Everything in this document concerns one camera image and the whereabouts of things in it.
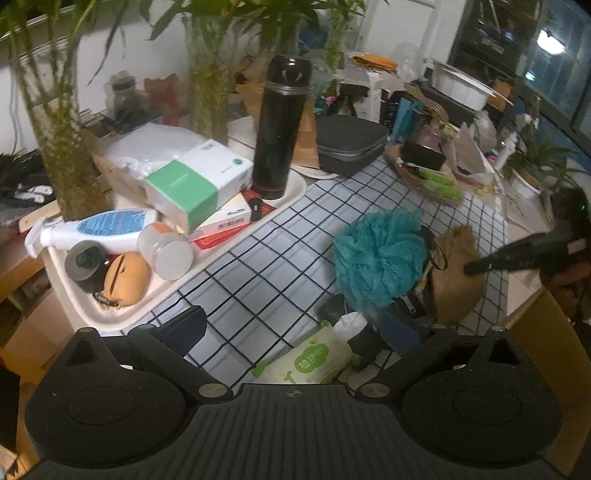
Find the brown paper bag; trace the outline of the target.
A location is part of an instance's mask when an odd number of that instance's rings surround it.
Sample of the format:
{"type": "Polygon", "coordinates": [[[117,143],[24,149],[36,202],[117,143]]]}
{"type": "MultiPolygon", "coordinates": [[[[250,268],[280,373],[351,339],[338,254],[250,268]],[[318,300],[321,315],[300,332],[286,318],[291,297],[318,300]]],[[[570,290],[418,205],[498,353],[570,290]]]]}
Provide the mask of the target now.
{"type": "Polygon", "coordinates": [[[485,294],[485,276],[468,276],[464,267],[480,259],[473,229],[450,228],[435,238],[431,290],[439,323],[455,325],[467,317],[485,294]]]}

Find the teal bath loofah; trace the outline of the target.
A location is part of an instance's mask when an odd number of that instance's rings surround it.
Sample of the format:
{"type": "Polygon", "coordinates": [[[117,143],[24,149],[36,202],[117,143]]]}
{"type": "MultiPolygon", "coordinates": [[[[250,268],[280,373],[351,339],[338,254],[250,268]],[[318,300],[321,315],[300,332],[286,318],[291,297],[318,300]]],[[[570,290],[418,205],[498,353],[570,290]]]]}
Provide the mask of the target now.
{"type": "Polygon", "coordinates": [[[422,278],[428,247],[421,210],[369,213],[335,235],[335,279],[349,305],[383,308],[422,278]]]}

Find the green wet wipes pack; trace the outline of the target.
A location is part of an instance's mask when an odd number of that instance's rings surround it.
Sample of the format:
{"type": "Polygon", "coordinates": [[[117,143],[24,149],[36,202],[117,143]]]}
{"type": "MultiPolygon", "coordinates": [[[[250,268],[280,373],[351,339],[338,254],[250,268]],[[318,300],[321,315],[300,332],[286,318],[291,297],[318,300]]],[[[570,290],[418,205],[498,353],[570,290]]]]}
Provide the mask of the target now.
{"type": "Polygon", "coordinates": [[[266,384],[327,384],[342,369],[359,359],[348,341],[352,328],[325,326],[270,363],[252,369],[252,376],[266,384]]]}

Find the cardboard box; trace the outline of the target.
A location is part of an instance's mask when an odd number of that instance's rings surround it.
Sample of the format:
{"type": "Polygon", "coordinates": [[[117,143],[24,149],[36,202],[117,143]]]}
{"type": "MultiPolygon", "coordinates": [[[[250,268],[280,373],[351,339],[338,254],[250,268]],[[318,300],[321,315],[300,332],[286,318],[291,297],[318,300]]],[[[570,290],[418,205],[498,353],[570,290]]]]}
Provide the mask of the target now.
{"type": "Polygon", "coordinates": [[[569,479],[590,477],[590,359],[554,297],[540,289],[506,320],[556,395],[563,424],[547,459],[569,479]]]}

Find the brown leather pouch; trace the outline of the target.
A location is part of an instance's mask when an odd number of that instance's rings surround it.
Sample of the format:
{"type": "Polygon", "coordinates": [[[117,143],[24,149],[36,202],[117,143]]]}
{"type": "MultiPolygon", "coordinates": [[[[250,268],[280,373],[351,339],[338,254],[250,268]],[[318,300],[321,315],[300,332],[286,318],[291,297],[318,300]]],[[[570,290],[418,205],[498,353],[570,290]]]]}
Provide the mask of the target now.
{"type": "Polygon", "coordinates": [[[138,252],[126,252],[110,264],[103,289],[93,298],[105,307],[122,308],[138,303],[146,294],[151,268],[138,252]]]}

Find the white plastic tray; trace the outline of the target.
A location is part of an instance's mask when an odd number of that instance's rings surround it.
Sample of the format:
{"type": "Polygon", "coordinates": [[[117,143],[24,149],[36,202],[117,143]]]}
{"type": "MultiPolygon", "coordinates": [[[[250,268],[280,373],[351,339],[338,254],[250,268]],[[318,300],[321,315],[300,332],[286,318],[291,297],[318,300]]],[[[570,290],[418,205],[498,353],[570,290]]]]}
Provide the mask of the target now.
{"type": "Polygon", "coordinates": [[[68,275],[65,268],[67,253],[48,247],[41,253],[53,291],[57,294],[73,328],[93,327],[101,332],[118,332],[142,319],[155,306],[183,287],[189,280],[207,269],[211,263],[249,238],[277,215],[294,206],[304,197],[307,182],[300,174],[290,171],[283,197],[270,201],[273,210],[252,222],[228,240],[214,248],[202,250],[186,240],[175,239],[147,260],[152,268],[150,282],[141,299],[131,306],[109,307],[84,292],[68,275]]]}

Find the white orange pill bottle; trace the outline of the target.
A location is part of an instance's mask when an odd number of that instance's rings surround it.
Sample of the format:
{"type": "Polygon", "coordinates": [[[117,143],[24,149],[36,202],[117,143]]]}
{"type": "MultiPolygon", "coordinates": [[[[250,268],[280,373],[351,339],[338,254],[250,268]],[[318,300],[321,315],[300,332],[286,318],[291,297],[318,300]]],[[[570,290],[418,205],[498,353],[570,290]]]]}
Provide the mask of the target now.
{"type": "Polygon", "coordinates": [[[137,248],[153,272],[166,281],[175,281],[186,274],[194,259],[192,246],[162,222],[142,229],[137,248]]]}

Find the black white checkered tablecloth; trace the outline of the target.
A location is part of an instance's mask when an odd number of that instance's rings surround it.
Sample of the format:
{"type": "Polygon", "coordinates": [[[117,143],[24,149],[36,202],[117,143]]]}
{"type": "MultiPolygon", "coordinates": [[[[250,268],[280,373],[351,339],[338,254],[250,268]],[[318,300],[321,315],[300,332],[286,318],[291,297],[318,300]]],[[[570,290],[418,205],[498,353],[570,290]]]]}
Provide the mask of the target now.
{"type": "Polygon", "coordinates": [[[365,214],[399,206],[421,209],[435,234],[471,226],[482,255],[509,240],[503,216],[479,197],[441,205],[406,186],[380,158],[351,178],[311,184],[294,206],[169,294],[141,323],[161,326],[192,305],[204,308],[207,331],[186,360],[232,388],[252,382],[254,368],[320,327],[318,308],[338,291],[335,234],[365,214]]]}

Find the grey tape roll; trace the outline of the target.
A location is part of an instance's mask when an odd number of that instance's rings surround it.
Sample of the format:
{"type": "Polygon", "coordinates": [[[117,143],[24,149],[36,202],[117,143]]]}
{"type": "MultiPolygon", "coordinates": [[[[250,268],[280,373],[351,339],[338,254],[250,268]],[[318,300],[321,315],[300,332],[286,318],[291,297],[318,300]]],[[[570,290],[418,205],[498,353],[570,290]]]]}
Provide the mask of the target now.
{"type": "Polygon", "coordinates": [[[64,268],[68,278],[88,294],[103,289],[111,259],[98,242],[85,240],[67,253],[64,268]]]}

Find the white red flat box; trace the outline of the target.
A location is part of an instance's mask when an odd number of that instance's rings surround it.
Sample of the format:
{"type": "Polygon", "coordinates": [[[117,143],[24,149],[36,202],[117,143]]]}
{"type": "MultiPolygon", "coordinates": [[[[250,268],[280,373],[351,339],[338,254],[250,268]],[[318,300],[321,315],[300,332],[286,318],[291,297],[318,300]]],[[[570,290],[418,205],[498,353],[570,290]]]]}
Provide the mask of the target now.
{"type": "Polygon", "coordinates": [[[242,193],[238,193],[228,202],[219,207],[195,230],[185,235],[189,241],[199,240],[217,233],[228,231],[232,228],[249,224],[252,217],[252,208],[242,193]]]}

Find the white potted plant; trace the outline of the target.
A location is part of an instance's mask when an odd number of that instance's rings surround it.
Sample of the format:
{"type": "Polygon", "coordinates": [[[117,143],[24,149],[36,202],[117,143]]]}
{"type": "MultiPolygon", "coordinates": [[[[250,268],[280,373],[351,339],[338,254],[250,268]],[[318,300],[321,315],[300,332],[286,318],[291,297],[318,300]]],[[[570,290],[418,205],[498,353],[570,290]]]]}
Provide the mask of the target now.
{"type": "Polygon", "coordinates": [[[502,172],[508,180],[520,175],[537,190],[547,187],[551,192],[578,188],[573,179],[574,170],[567,166],[575,151],[554,145],[551,141],[518,139],[516,150],[509,156],[502,172]]]}

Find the dark grey zipper case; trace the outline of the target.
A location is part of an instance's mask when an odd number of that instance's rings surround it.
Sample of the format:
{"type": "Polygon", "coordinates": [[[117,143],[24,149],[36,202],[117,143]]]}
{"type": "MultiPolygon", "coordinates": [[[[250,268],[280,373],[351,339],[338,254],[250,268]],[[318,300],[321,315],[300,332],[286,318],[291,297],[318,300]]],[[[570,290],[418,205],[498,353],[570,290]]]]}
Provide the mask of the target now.
{"type": "Polygon", "coordinates": [[[317,120],[318,166],[351,177],[385,151],[389,131],[363,118],[332,115],[317,120]]]}

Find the white bowl with lid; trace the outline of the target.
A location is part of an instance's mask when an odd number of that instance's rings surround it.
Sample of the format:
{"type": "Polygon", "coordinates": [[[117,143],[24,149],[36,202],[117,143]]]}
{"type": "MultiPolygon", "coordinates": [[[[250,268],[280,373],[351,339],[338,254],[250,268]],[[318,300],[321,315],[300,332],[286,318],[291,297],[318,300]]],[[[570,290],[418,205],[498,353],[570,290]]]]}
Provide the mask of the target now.
{"type": "Polygon", "coordinates": [[[500,98],[507,104],[514,105],[503,94],[454,66],[432,58],[425,59],[424,63],[432,69],[433,88],[471,110],[483,110],[491,97],[500,98]]]}

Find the black thermos bottle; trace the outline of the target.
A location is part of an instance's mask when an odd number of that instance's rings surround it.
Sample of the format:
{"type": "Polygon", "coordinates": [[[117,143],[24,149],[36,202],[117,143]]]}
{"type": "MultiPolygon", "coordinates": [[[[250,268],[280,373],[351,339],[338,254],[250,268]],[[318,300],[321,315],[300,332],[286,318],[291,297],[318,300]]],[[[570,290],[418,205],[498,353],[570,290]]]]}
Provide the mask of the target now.
{"type": "Polygon", "coordinates": [[[252,190],[261,198],[283,197],[311,83],[311,62],[277,54],[270,60],[259,114],[252,190]]]}

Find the bamboo glass vase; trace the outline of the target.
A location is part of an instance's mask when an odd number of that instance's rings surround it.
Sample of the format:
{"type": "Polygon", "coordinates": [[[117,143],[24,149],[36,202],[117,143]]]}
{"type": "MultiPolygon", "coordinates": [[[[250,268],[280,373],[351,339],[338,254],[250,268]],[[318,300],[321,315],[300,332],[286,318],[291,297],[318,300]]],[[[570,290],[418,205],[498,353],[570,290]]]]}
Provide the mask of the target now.
{"type": "Polygon", "coordinates": [[[228,142],[228,96],[235,35],[231,18],[192,15],[183,19],[189,57],[189,128],[208,139],[228,142]]]}
{"type": "Polygon", "coordinates": [[[11,68],[37,140],[62,217],[81,220],[112,208],[85,147],[79,115],[79,40],[62,37],[33,46],[30,35],[15,32],[11,68]]]}

